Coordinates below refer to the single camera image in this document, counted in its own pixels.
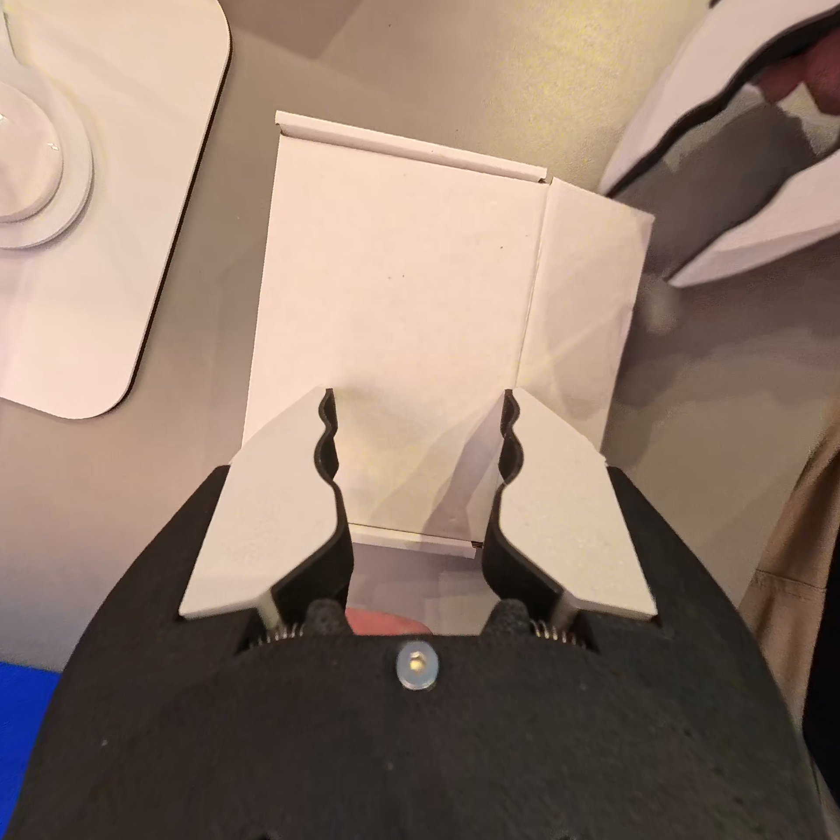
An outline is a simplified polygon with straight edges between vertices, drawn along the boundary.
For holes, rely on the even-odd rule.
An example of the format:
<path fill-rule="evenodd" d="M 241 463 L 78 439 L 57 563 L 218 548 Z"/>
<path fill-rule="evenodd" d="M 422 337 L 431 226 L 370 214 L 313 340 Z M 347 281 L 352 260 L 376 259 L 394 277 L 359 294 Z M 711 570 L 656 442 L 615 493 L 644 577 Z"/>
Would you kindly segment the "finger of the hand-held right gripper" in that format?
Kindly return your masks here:
<path fill-rule="evenodd" d="M 712 3 L 625 127 L 601 194 L 625 190 L 768 65 L 806 50 L 836 26 L 838 2 Z"/>
<path fill-rule="evenodd" d="M 716 238 L 669 280 L 688 288 L 766 266 L 838 234 L 839 151 L 786 181 L 753 217 Z"/>

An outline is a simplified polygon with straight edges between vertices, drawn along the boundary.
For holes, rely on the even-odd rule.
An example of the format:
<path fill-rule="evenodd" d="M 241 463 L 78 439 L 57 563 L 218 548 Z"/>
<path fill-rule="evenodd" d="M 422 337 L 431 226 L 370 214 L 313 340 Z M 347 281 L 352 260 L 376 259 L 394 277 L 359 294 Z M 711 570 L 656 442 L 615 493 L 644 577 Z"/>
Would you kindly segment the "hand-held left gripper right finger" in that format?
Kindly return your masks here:
<path fill-rule="evenodd" d="M 527 391 L 503 396 L 500 483 L 481 568 L 537 629 L 571 629 L 581 613 L 650 622 L 658 608 L 606 461 Z"/>

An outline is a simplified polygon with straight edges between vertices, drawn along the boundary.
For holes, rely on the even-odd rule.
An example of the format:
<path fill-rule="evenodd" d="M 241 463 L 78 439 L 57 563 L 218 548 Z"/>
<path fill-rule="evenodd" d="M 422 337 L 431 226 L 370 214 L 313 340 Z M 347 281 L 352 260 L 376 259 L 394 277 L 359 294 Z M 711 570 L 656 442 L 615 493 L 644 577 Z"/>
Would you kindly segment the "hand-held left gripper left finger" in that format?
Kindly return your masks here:
<path fill-rule="evenodd" d="M 315 388 L 231 460 L 179 615 L 256 611 L 266 629 L 348 629 L 354 570 L 335 477 L 333 390 Z"/>

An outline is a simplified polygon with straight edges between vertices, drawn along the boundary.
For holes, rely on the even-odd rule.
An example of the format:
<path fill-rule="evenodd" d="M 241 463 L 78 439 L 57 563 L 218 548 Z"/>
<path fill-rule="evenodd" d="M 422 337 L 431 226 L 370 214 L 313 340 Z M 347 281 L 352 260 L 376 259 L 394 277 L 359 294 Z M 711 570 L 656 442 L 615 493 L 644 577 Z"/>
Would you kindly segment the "white cardboard box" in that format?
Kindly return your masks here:
<path fill-rule="evenodd" d="M 331 388 L 354 538 L 478 543 L 504 391 L 602 445 L 654 218 L 538 166 L 275 120 L 243 442 Z"/>

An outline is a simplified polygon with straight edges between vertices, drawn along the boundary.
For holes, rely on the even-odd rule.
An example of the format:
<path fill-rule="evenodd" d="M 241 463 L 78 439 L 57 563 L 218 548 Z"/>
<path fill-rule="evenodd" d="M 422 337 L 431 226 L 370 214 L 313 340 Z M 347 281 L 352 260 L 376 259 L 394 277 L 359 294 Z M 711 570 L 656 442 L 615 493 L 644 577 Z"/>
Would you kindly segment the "person's right hand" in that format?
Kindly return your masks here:
<path fill-rule="evenodd" d="M 762 70 L 754 84 L 765 101 L 780 102 L 805 85 L 817 109 L 839 115 L 839 30 L 835 29 L 808 49 L 774 62 Z"/>

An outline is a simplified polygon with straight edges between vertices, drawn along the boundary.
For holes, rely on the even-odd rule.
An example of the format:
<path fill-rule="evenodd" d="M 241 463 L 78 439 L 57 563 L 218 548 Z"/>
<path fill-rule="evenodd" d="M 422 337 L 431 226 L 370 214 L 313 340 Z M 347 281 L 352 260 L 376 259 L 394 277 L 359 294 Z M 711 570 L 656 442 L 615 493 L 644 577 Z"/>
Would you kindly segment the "person's beige clothing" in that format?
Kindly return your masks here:
<path fill-rule="evenodd" d="M 805 463 L 738 608 L 798 728 L 838 529 L 836 416 Z"/>

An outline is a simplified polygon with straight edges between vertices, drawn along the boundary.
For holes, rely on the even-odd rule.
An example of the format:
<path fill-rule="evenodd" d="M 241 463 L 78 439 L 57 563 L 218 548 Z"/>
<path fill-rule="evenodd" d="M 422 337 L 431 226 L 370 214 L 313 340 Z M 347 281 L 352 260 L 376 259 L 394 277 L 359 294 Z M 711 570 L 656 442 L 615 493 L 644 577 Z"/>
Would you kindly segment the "blue object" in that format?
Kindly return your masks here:
<path fill-rule="evenodd" d="M 36 732 L 60 677 L 60 672 L 2 662 L 2 732 Z"/>

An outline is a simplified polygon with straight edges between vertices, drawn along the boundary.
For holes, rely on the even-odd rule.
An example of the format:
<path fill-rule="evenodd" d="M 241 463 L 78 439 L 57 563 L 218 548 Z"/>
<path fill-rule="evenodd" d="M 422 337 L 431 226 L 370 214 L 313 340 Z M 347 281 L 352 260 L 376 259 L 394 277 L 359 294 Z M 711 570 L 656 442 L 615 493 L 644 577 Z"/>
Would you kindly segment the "person's dark clothing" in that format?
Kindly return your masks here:
<path fill-rule="evenodd" d="M 839 777 L 839 623 L 825 612 L 817 635 L 802 719 L 805 743 L 830 786 Z"/>

